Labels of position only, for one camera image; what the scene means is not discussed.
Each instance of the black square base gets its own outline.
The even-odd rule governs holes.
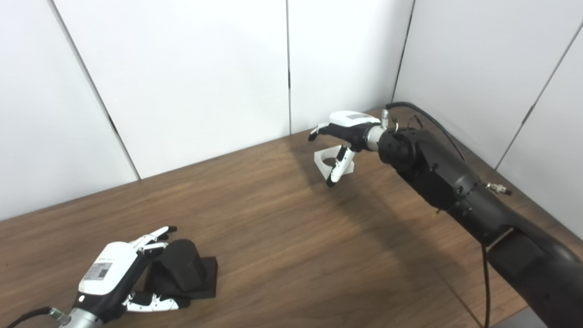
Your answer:
[[[217,273],[219,272],[217,258],[214,256],[201,257],[201,260],[206,270],[206,279],[192,291],[181,291],[160,261],[152,263],[146,278],[144,291],[189,299],[214,298],[217,291]]]

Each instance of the white ring holder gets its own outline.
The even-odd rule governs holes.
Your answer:
[[[324,160],[328,158],[336,159],[336,156],[338,155],[338,152],[340,151],[341,148],[342,146],[338,145],[336,147],[331,147],[321,151],[314,152],[314,163],[316,163],[316,166],[318,166],[318,168],[320,169],[320,172],[322,173],[324,179],[328,179],[328,176],[330,175],[330,172],[332,171],[333,168],[333,166],[326,165],[324,163]],[[352,172],[354,172],[354,162],[350,161],[350,164],[348,164],[348,167],[346,168],[342,175],[347,175]]]

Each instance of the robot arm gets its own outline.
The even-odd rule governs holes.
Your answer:
[[[352,129],[347,124],[341,132],[328,134],[378,152],[381,161],[430,205],[450,214],[487,247],[491,266],[550,328],[582,327],[579,257],[502,203],[468,164],[430,132],[395,130],[373,123]]]
[[[129,312],[176,310],[189,300],[151,292],[132,292],[151,260],[167,246],[173,226],[162,227],[132,242],[109,243],[79,283],[79,292],[62,328],[97,328]]]

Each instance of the label sticker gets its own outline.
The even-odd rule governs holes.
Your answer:
[[[111,268],[112,262],[106,263],[93,263],[89,268],[83,280],[103,280],[105,279],[107,272]]]
[[[370,117],[370,115],[366,115],[366,114],[352,114],[352,115],[348,115],[346,117],[348,117],[351,120],[355,120],[357,118],[367,118],[367,117]]]

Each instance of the panel seam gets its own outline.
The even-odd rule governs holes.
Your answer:
[[[498,168],[500,167],[500,165],[502,164],[502,161],[504,160],[504,158],[506,157],[506,154],[508,153],[508,151],[510,150],[510,148],[512,147],[512,145],[514,144],[514,141],[516,140],[516,138],[518,137],[518,134],[520,133],[520,131],[522,130],[522,127],[524,126],[524,124],[526,123],[526,121],[528,120],[528,118],[530,118],[532,112],[534,111],[536,105],[538,104],[540,97],[543,95],[543,93],[545,92],[546,88],[549,86],[550,81],[553,79],[555,73],[557,72],[557,70],[559,69],[559,66],[561,65],[561,63],[563,62],[563,59],[565,59],[565,56],[567,55],[567,53],[569,52],[569,49],[571,48],[571,46],[573,45],[573,42],[575,42],[575,39],[577,38],[577,36],[579,35],[579,32],[581,31],[581,29],[583,28],[583,21],[579,24],[579,28],[577,29],[577,31],[575,32],[575,35],[573,35],[573,37],[571,38],[571,41],[569,42],[569,44],[567,45],[567,48],[565,48],[565,51],[563,51],[563,55],[561,55],[561,58],[559,58],[559,61],[557,62],[557,64],[555,65],[553,72],[550,74],[549,78],[547,79],[545,85],[543,86],[542,90],[539,92],[539,95],[536,97],[535,102],[532,104],[532,106],[528,109],[528,112],[526,112],[526,115],[524,117],[524,119],[522,119],[522,123],[520,124],[520,127],[518,127],[518,130],[516,131],[516,133],[514,134],[514,137],[512,138],[512,140],[510,141],[510,144],[508,144],[508,147],[506,147],[506,150],[504,151],[504,153],[502,154],[502,157],[500,158],[500,160],[498,161],[498,164],[496,164],[496,167],[494,168],[495,171],[498,171]]]
[[[397,91],[397,83],[399,82],[399,75],[401,74],[401,65],[403,64],[403,57],[405,56],[405,47],[407,46],[407,39],[409,38],[409,30],[411,29],[411,22],[413,21],[413,10],[415,9],[415,2],[411,5],[411,14],[409,15],[409,24],[407,25],[407,33],[405,34],[405,41],[403,42],[403,50],[401,51],[401,60],[399,61],[399,68],[397,69],[397,77],[395,78],[395,86],[393,87],[393,94],[391,95],[391,102],[395,100],[395,92]]]
[[[290,10],[289,0],[286,0],[286,36],[287,36],[287,111],[289,120],[289,135],[292,135],[292,72],[290,69]]]
[[[85,65],[85,62],[83,61],[83,58],[81,57],[81,54],[79,53],[79,49],[77,49],[77,45],[75,44],[75,42],[73,41],[73,38],[71,37],[71,34],[69,32],[69,29],[67,28],[65,21],[63,20],[63,17],[61,16],[61,13],[59,12],[58,8],[57,8],[57,4],[55,4],[54,0],[47,0],[49,7],[51,8],[59,26],[61,27],[61,30],[63,31],[63,34],[65,35],[65,39],[67,40],[67,43],[69,44],[71,50],[73,51],[73,54],[75,56],[75,59],[77,59],[77,63],[79,64],[81,71],[83,72],[85,78],[87,79],[89,86],[91,87],[91,90],[93,91],[93,94],[95,95],[97,102],[99,104],[99,107],[101,107],[101,110],[103,112],[103,114],[106,116],[107,121],[109,122],[110,128],[112,130],[112,132],[114,133],[128,163],[129,166],[131,167],[134,176],[136,177],[137,180],[141,180],[142,178],[140,177],[140,174],[138,173],[138,170],[134,164],[134,161],[132,160],[132,157],[130,156],[127,147],[124,144],[124,141],[121,139],[121,136],[117,130],[117,127],[115,126],[113,119],[111,118],[109,111],[107,110],[107,107],[105,105],[105,103],[103,102],[103,99],[101,98],[101,94],[99,94],[99,91],[97,90],[97,87],[95,86],[95,83],[93,82],[93,78],[91,77],[91,74],[89,74],[89,70],[87,70],[87,66]]]

